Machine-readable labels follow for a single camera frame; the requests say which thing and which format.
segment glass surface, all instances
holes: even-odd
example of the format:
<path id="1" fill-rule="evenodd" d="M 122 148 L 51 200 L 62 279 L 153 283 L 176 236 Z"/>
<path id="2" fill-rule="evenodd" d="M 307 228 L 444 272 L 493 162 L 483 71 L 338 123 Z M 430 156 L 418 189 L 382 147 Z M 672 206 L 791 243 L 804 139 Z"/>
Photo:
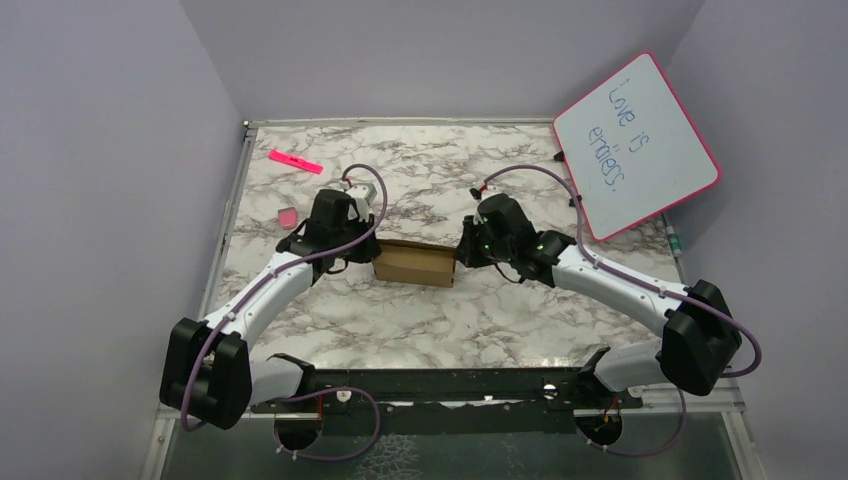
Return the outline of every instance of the glass surface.
<path id="1" fill-rule="evenodd" d="M 577 435 L 383 436 L 369 452 L 340 463 L 275 453 L 271 420 L 244 419 L 228 431 L 177 427 L 166 479 L 734 479 L 741 478 L 721 414 L 691 414 L 683 440 L 663 455 L 628 459 L 603 454 Z M 677 415 L 629 415 L 617 448 L 647 450 L 677 428 Z M 339 455 L 365 438 L 325 437 L 310 453 Z"/>

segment wire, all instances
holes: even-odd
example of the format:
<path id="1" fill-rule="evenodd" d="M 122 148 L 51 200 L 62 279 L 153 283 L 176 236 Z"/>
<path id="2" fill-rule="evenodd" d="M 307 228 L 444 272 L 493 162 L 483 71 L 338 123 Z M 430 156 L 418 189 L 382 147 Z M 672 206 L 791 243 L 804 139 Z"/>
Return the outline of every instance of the wire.
<path id="1" fill-rule="evenodd" d="M 518 280 L 513 280 L 513 279 L 511 279 L 511 278 L 507 277 L 507 276 L 506 276 L 506 274 L 503 272 L 503 270 L 501 270 L 500 265 L 498 265 L 497 263 L 495 264 L 495 270 L 497 270 L 497 271 L 498 271 L 498 273 L 500 273 L 500 274 L 501 274 L 501 276 L 502 276 L 502 277 L 504 277 L 504 278 L 506 279 L 506 281 L 507 281 L 507 282 L 510 282 L 510 283 L 518 283 L 518 284 L 524 283 L 524 277 L 521 277 L 521 278 L 519 278 Z"/>
<path id="2" fill-rule="evenodd" d="M 291 262 L 287 262 L 283 265 L 280 265 L 279 267 L 275 268 L 271 273 L 265 275 L 258 282 L 256 282 L 256 284 L 253 285 L 253 287 L 251 287 L 250 290 L 248 290 L 247 293 L 245 293 L 244 296 L 241 297 L 238 302 L 236 302 L 230 312 L 227 313 L 227 315 L 223 319 L 221 319 L 220 322 L 218 322 L 218 325 L 216 325 L 215 328 L 212 329 L 212 332 L 209 334 L 209 336 L 206 337 L 206 341 L 203 342 L 203 346 L 200 347 L 200 352 L 198 352 L 197 358 L 194 361 L 194 365 L 191 368 L 191 373 L 189 373 L 188 381 L 186 382 L 185 386 L 185 392 L 183 393 L 183 400 L 180 404 L 180 425 L 185 431 L 193 432 L 206 424 L 206 422 L 202 420 L 195 423 L 194 425 L 188 422 L 188 405 L 191 401 L 191 392 L 194 389 L 195 382 L 197 382 L 197 376 L 200 374 L 200 367 L 201 365 L 203 365 L 203 358 L 206 357 L 206 355 L 209 353 L 209 349 L 212 347 L 212 344 L 215 342 L 215 339 L 218 337 L 218 334 L 221 333 L 221 331 L 228 323 L 230 323 L 233 319 L 236 318 L 241 309 L 245 305 L 247 305 L 247 303 L 254 297 L 254 295 L 256 295 L 256 293 L 259 292 L 259 290 L 261 290 L 269 281 L 271 281 L 272 278 L 275 278 L 281 272 L 291 267 L 307 262 L 312 262 L 320 258 L 329 257 L 331 255 L 336 255 L 359 245 L 360 243 L 364 242 L 369 236 L 371 236 L 377 230 L 377 227 L 380 225 L 380 222 L 383 221 L 383 218 L 386 216 L 386 209 L 389 204 L 388 192 L 386 190 L 386 183 L 383 181 L 383 177 L 381 177 L 377 170 L 375 170 L 373 167 L 361 163 L 355 163 L 345 168 L 342 172 L 342 179 L 347 181 L 348 184 L 351 184 L 351 181 L 347 178 L 347 174 L 355 168 L 362 168 L 368 170 L 369 172 L 371 172 L 371 174 L 374 175 L 374 177 L 376 177 L 377 183 L 380 184 L 380 190 L 383 195 L 383 205 L 380 207 L 380 213 L 374 220 L 374 225 L 371 225 L 371 228 L 369 228 L 368 231 L 359 236 L 359 238 L 352 240 L 340 247 L 331 248 L 330 250 L 325 250 L 323 252 L 313 253 L 311 255 L 300 257 L 295 260 L 292 260 Z"/>
<path id="3" fill-rule="evenodd" d="M 607 414 L 607 412 L 612 410 L 612 407 L 618 407 L 618 411 L 619 413 L 621 413 L 621 407 L 618 406 L 618 395 L 612 397 L 612 403 L 610 403 L 610 406 L 607 407 L 606 410 L 604 410 L 604 423 L 609 422 L 609 415 Z"/>
<path id="4" fill-rule="evenodd" d="M 617 455 L 619 457 L 628 457 L 628 458 L 641 458 L 641 457 L 653 457 L 654 455 L 659 455 L 661 453 L 665 453 L 672 448 L 676 447 L 680 440 L 683 438 L 683 431 L 686 430 L 686 424 L 689 421 L 688 415 L 686 415 L 686 399 L 683 398 L 683 390 L 677 389 L 677 394 L 680 395 L 680 423 L 677 425 L 677 431 L 674 432 L 674 436 L 665 443 L 665 445 L 661 447 L 657 447 L 653 450 L 648 450 L 646 452 L 628 452 L 627 450 L 618 450 L 615 448 L 609 448 L 606 445 L 598 445 L 593 442 L 583 433 L 579 428 L 577 429 L 577 433 L 586 440 L 586 443 L 598 450 L 603 451 L 604 453 L 609 453 L 611 455 Z"/>
<path id="5" fill-rule="evenodd" d="M 367 452 L 369 448 L 374 446 L 374 444 L 377 443 L 377 438 L 380 437 L 380 406 L 377 405 L 377 401 L 374 400 L 374 397 L 372 397 L 368 392 L 366 392 L 365 390 L 362 390 L 361 388 L 333 387 L 333 388 L 327 388 L 327 389 L 324 389 L 324 390 L 319 390 L 317 392 L 307 393 L 306 395 L 300 395 L 298 397 L 278 398 L 278 399 L 276 399 L 276 401 L 281 402 L 281 403 L 300 402 L 302 400 L 308 400 L 310 398 L 321 397 L 322 395 L 326 395 L 328 393 L 339 392 L 339 391 L 356 392 L 356 393 L 362 395 L 363 397 L 365 397 L 365 399 L 368 400 L 371 403 L 371 406 L 374 407 L 374 432 L 371 434 L 371 438 L 369 438 L 368 441 L 365 442 L 365 445 L 362 448 L 360 448 L 359 450 L 357 450 L 353 453 L 348 453 L 348 454 L 345 454 L 345 455 L 339 455 L 339 456 L 334 456 L 334 457 L 323 456 L 323 455 L 313 455 L 311 453 L 300 453 L 299 450 L 289 450 L 288 448 L 283 446 L 283 442 L 280 441 L 280 435 L 279 435 L 279 432 L 277 431 L 277 426 L 275 425 L 274 426 L 274 441 L 277 442 L 277 453 L 286 452 L 286 453 L 290 454 L 293 459 L 306 458 L 308 460 L 318 460 L 318 461 L 321 461 L 321 462 L 343 462 L 345 460 L 350 460 L 352 458 L 356 458 L 356 457 L 362 455 L 363 453 Z"/>
<path id="6" fill-rule="evenodd" d="M 559 184 L 562 185 L 563 188 L 565 188 L 568 191 L 568 194 L 571 195 L 571 198 L 575 199 L 576 203 L 581 202 L 581 197 L 577 196 L 577 194 L 575 193 L 575 191 L 571 187 L 571 185 L 569 185 L 562 177 L 560 177 L 559 175 L 555 174 L 554 172 L 548 170 L 547 168 L 539 167 L 537 165 L 513 165 L 511 167 L 503 168 L 503 169 L 498 170 L 497 172 L 489 175 L 488 177 L 486 177 L 483 180 L 483 184 L 488 185 L 488 183 L 490 181 L 492 181 L 494 178 L 497 178 L 498 176 L 503 175 L 504 173 L 507 173 L 507 172 L 511 172 L 513 170 L 536 170 L 538 172 L 542 172 L 542 173 L 550 176 L 551 178 L 553 178 L 557 182 L 559 182 Z M 751 361 L 750 365 L 743 368 L 742 370 L 727 372 L 727 373 L 722 374 L 721 376 L 723 378 L 742 377 L 744 375 L 748 375 L 749 373 L 753 372 L 754 370 L 757 369 L 757 367 L 760 366 L 760 363 L 762 362 L 762 358 L 763 358 L 763 351 L 762 351 L 762 348 L 760 347 L 760 342 L 757 341 L 757 338 L 754 337 L 754 334 L 751 333 L 750 330 L 748 330 L 743 325 L 741 325 L 739 322 L 737 322 L 736 320 L 731 318 L 730 315 L 727 315 L 726 313 L 719 311 L 718 309 L 712 307 L 711 305 L 707 305 L 706 303 L 704 303 L 700 300 L 694 299 L 694 298 L 689 297 L 687 295 L 681 295 L 681 294 L 676 293 L 676 292 L 667 291 L 667 290 L 665 290 L 664 286 L 657 286 L 657 285 L 654 285 L 653 283 L 648 283 L 648 282 L 646 282 L 646 281 L 644 281 L 640 278 L 634 277 L 633 275 L 630 275 L 626 272 L 622 272 L 621 270 L 618 270 L 614 267 L 606 265 L 605 263 L 603 263 L 601 261 L 598 261 L 600 257 L 596 258 L 596 256 L 593 255 L 586 248 L 586 245 L 583 242 L 583 210 L 580 209 L 580 208 L 576 208 L 575 211 L 577 212 L 577 248 L 580 249 L 580 253 L 583 254 L 583 257 L 585 257 L 589 261 L 592 261 L 595 264 L 596 268 L 600 268 L 601 270 L 604 270 L 605 272 L 611 273 L 611 274 L 615 275 L 616 277 L 621 278 L 622 280 L 626 280 L 626 281 L 628 281 L 628 282 L 630 282 L 634 285 L 637 285 L 639 287 L 642 287 L 645 290 L 649 290 L 649 291 L 652 291 L 654 293 L 658 293 L 660 295 L 665 295 L 665 296 L 673 298 L 675 300 L 679 300 L 681 302 L 685 302 L 685 303 L 688 303 L 688 304 L 693 305 L 695 307 L 698 307 L 701 310 L 704 310 L 707 313 L 714 315 L 715 317 L 718 317 L 720 320 L 727 323 L 731 327 L 739 330 L 740 332 L 742 332 L 743 335 L 745 335 L 745 338 L 747 338 L 748 341 L 751 342 L 751 346 L 754 349 L 754 359 Z"/>

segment pink eraser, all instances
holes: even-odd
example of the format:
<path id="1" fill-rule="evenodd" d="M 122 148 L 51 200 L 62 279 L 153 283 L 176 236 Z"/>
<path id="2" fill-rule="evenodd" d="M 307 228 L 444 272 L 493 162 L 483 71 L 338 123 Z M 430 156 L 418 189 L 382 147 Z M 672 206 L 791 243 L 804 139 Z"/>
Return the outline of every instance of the pink eraser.
<path id="1" fill-rule="evenodd" d="M 292 230 L 297 226 L 297 210 L 294 207 L 281 208 L 277 211 L 277 220 L 284 230 Z"/>
<path id="2" fill-rule="evenodd" d="M 307 172 L 315 174 L 320 174 L 324 171 L 324 167 L 318 165 L 317 163 L 312 163 L 303 158 L 295 157 L 294 155 L 289 155 L 288 153 L 278 152 L 276 150 L 271 150 L 271 152 L 268 153 L 268 158 L 274 160 L 275 162 L 285 163 L 286 165 L 291 165 L 293 167 L 297 167 L 301 170 L 306 170 Z"/>

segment marker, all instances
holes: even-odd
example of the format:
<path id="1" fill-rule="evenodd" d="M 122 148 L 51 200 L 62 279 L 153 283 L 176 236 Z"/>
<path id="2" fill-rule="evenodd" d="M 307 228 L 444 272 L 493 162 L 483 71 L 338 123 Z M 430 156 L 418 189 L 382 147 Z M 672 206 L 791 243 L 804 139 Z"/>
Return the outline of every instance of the marker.
<path id="1" fill-rule="evenodd" d="M 671 225 L 665 227 L 665 236 L 668 239 L 668 246 L 671 247 L 671 254 L 676 257 L 683 255 L 680 250 L 680 241 L 677 239 L 677 234 L 674 233 L 674 227 Z"/>
<path id="2" fill-rule="evenodd" d="M 271 150 L 271 152 L 268 153 L 268 158 L 275 162 L 285 163 L 286 165 L 291 165 L 292 167 L 297 167 L 301 170 L 306 170 L 307 172 L 314 174 L 320 174 L 324 171 L 324 167 L 317 163 L 312 163 L 303 158 L 295 157 L 288 153 L 278 152 L 276 150 Z"/>

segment whiteboard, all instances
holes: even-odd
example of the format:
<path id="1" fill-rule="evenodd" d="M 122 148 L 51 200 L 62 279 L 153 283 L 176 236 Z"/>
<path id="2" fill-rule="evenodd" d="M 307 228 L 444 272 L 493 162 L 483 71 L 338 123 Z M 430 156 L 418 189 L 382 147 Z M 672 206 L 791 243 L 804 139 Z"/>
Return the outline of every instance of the whiteboard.
<path id="1" fill-rule="evenodd" d="M 650 53 L 558 116 L 554 132 L 595 240 L 606 240 L 721 178 Z"/>

